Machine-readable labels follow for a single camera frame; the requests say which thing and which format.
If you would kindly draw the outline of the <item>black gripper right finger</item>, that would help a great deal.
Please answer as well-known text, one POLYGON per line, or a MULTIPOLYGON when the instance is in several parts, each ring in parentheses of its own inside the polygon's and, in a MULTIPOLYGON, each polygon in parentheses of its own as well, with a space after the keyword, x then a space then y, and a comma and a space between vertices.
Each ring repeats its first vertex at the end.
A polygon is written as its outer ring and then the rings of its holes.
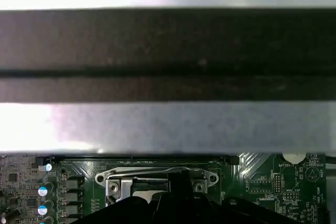
POLYGON ((183 215, 191 223, 298 223, 284 215, 238 197, 225 197, 220 204, 203 190, 220 181, 217 174, 200 170, 183 172, 183 215))

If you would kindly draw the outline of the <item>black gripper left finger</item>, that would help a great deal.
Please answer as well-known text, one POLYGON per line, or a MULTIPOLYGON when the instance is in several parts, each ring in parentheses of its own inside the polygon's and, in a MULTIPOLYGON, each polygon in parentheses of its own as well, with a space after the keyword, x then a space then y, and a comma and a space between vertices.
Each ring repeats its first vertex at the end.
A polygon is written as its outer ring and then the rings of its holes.
POLYGON ((183 173, 169 174, 169 190, 154 203, 127 197, 76 223, 178 223, 183 218, 183 173))

